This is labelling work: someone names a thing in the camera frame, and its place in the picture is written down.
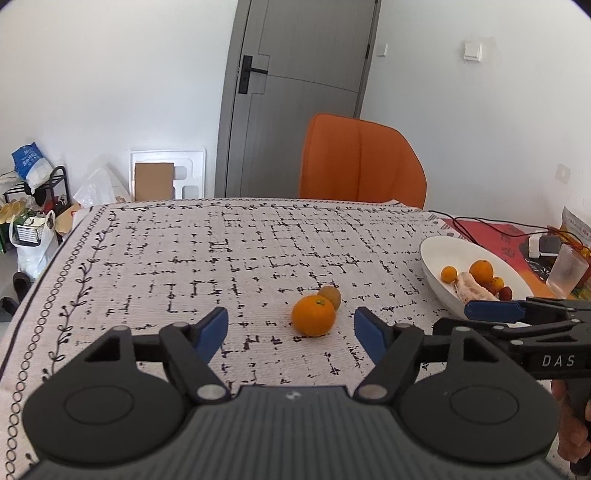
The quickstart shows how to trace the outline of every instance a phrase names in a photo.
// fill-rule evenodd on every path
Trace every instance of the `black shoe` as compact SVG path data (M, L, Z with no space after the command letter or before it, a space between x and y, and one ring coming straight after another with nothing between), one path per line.
M31 288L31 279L26 273L16 272L12 277L12 286L17 292L18 301L21 302Z
M17 312L18 303L10 297L4 297L1 303L2 309L11 317L14 317L14 314Z

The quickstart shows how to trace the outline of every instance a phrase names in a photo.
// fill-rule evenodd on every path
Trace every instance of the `white wall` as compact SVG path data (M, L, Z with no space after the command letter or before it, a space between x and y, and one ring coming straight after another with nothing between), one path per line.
M217 129L237 0L14 0L0 12L0 173L37 141L73 192L130 150L207 150Z
M471 39L485 44L481 64L462 58ZM538 223L564 204L591 214L591 20L575 4L382 0L382 43L362 118L409 140L427 207Z

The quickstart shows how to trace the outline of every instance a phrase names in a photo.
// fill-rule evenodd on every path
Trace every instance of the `hand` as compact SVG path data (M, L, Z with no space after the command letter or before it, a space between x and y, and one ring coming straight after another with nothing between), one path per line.
M591 443L587 440L589 431L584 423L574 416L564 380L552 380L552 395L560 404L558 454L568 462L577 463L591 450ZM591 421L591 400L585 408L585 419Z

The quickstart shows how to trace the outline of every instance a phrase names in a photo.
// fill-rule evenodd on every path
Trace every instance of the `light switch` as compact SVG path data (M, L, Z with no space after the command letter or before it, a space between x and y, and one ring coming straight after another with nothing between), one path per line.
M464 46L464 60L482 61L482 43L466 42Z
M382 44L378 45L378 48L376 49L376 51L378 53L378 57L385 57L388 54L388 44L382 43Z

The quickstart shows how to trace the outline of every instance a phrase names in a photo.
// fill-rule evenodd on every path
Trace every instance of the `chair backrest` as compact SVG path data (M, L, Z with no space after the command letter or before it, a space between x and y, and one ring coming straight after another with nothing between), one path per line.
M319 113L310 122L300 176L300 198L425 205L427 179L397 130Z

